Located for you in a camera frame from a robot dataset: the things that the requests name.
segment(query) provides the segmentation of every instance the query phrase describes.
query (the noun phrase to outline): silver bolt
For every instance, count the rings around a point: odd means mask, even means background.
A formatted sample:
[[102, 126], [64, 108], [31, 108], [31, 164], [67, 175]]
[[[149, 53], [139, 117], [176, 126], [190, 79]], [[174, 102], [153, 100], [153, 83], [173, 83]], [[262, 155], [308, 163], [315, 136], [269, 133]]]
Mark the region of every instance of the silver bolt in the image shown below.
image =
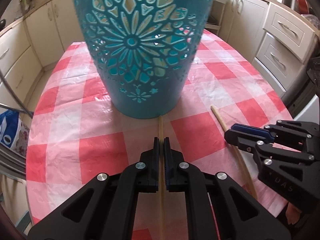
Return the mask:
[[227, 176], [224, 172], [219, 172], [219, 173], [217, 174], [217, 177], [218, 177], [218, 179], [224, 180], [224, 179], [226, 179], [228, 176]]
[[107, 177], [108, 177], [107, 174], [105, 174], [105, 173], [100, 173], [100, 174], [97, 176], [97, 179], [100, 180], [100, 181], [104, 181], [104, 180], [107, 179]]
[[146, 164], [145, 163], [137, 163], [136, 164], [136, 168], [141, 170], [141, 169], [144, 169], [146, 167]]
[[265, 165], [271, 165], [272, 164], [272, 160], [271, 159], [265, 159], [264, 161]]
[[185, 162], [179, 163], [179, 167], [182, 169], [187, 169], [189, 168], [189, 163], [185, 163]]

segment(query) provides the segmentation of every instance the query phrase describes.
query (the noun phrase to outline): blue gripper pad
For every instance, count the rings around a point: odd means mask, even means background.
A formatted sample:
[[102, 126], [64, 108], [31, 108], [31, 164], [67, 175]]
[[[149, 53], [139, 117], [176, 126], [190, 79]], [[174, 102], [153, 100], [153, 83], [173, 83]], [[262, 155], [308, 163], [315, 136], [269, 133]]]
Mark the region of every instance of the blue gripper pad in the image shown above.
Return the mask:
[[252, 127], [252, 126], [247, 126], [243, 124], [234, 124], [231, 127], [232, 130], [247, 133], [247, 134], [252, 134], [256, 136], [261, 136], [266, 138], [264, 140], [265, 143], [274, 143], [275, 138], [271, 136], [270, 132], [265, 129], [257, 128], [257, 127]]

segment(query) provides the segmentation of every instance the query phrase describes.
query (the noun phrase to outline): wooden stick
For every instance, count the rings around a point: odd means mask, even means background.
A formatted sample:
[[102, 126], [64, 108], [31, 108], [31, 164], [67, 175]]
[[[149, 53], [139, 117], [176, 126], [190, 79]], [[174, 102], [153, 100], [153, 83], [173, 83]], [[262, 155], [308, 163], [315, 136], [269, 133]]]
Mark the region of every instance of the wooden stick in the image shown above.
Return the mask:
[[[228, 127], [227, 127], [226, 123], [223, 121], [223, 119], [222, 119], [221, 115], [219, 114], [217, 108], [214, 105], [212, 105], [211, 106], [211, 110], [214, 113], [214, 115], [216, 116], [216, 118], [218, 119], [218, 121], [219, 121], [222, 129], [224, 130], [224, 132], [226, 132], [228, 130]], [[235, 155], [235, 157], [237, 159], [237, 162], [238, 162], [238, 164], [240, 166], [242, 177], [243, 177], [244, 181], [247, 182], [247, 185], [249, 187], [248, 188], [249, 194], [251, 196], [253, 196], [255, 199], [258, 199], [257, 192], [256, 192], [256, 190], [254, 188], [251, 175], [249, 173], [247, 165], [245, 164], [245, 162], [244, 162], [244, 160], [242, 158], [242, 155], [240, 153], [239, 148], [234, 146], [234, 145], [231, 145], [231, 148], [232, 148], [233, 154]]]
[[164, 155], [163, 155], [163, 120], [159, 116], [159, 205], [160, 205], [160, 240], [165, 240], [165, 209], [164, 209], [164, 194], [165, 194], [165, 177], [164, 177]]

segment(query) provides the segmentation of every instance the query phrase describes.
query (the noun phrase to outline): red and white tablecloth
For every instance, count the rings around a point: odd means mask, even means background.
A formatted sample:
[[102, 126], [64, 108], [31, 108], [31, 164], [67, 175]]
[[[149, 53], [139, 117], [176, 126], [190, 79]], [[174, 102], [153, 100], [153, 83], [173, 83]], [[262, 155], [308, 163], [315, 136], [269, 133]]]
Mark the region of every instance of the red and white tablecloth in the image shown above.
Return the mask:
[[[224, 171], [245, 187], [223, 131], [210, 110], [215, 105], [227, 126], [262, 127], [291, 116], [271, 86], [236, 50], [204, 31], [178, 105], [163, 116], [164, 136], [187, 162], [202, 171]], [[84, 42], [63, 54], [41, 95], [27, 151], [31, 215], [38, 222], [98, 173], [122, 172], [153, 147], [158, 119], [138, 120], [118, 112]], [[257, 179], [252, 155], [243, 153], [259, 202], [278, 215], [286, 201]], [[166, 239], [187, 239], [183, 193], [165, 198]], [[132, 239], [159, 239], [157, 196], [140, 194]]]

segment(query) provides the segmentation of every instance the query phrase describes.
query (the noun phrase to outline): blue bucket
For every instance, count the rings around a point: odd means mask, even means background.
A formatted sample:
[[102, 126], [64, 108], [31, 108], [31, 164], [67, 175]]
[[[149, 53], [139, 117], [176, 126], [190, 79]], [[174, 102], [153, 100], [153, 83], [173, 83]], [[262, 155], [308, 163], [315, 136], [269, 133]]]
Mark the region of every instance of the blue bucket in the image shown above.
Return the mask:
[[115, 107], [148, 119], [177, 104], [212, 0], [74, 0]]

